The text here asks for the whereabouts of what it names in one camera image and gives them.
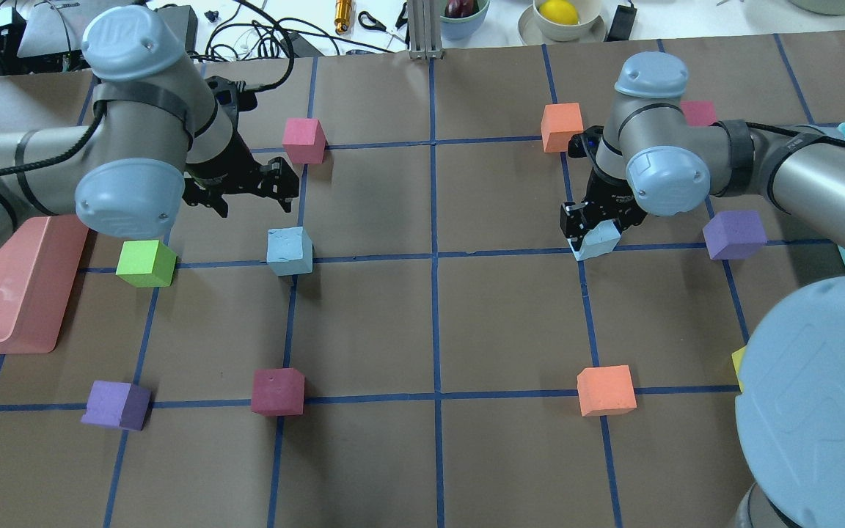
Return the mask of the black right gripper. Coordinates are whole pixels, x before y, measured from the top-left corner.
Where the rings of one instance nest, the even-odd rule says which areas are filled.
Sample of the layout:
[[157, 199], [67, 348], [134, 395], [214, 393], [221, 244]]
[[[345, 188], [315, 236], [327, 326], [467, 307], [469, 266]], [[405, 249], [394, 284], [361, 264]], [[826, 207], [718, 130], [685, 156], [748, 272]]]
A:
[[560, 230], [569, 247], [578, 253], [589, 230], [600, 221], [611, 219], [620, 232], [643, 223], [648, 214], [637, 204], [625, 180], [590, 171], [584, 197], [560, 206]]

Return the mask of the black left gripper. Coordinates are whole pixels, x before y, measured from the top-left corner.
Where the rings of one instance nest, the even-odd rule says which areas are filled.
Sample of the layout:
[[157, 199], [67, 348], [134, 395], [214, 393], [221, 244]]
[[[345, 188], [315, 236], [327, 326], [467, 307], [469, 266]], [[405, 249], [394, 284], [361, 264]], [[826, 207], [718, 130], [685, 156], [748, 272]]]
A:
[[285, 158], [259, 164], [238, 131], [233, 131], [223, 151], [204, 163], [187, 164], [182, 200], [190, 207], [211, 208], [226, 219], [225, 194], [252, 194], [275, 201], [285, 213], [299, 197], [301, 180]]

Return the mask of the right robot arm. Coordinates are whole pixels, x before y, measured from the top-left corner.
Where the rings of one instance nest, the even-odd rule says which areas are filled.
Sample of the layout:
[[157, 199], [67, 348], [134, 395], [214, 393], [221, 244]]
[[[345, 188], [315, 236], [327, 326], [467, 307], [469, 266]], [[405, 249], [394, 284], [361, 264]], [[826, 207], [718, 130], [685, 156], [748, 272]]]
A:
[[[648, 215], [687, 213], [707, 197], [761, 195], [845, 248], [845, 138], [814, 125], [687, 123], [687, 66], [663, 51], [625, 60], [604, 126], [566, 134], [591, 172], [560, 226], [578, 260], [596, 236]], [[735, 399], [754, 482], [734, 527], [845, 527], [845, 275], [801, 287], [747, 342]]]

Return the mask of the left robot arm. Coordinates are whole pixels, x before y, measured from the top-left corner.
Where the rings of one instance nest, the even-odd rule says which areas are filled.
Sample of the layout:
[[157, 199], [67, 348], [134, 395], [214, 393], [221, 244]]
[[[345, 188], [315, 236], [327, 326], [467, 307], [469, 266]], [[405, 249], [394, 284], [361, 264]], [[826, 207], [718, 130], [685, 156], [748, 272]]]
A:
[[97, 79], [87, 127], [0, 133], [0, 248], [34, 217], [76, 215], [115, 238], [158, 238], [182, 204], [228, 214], [226, 195], [278, 201], [301, 181], [282, 158], [259, 164], [183, 44], [147, 7], [98, 15], [81, 50]]

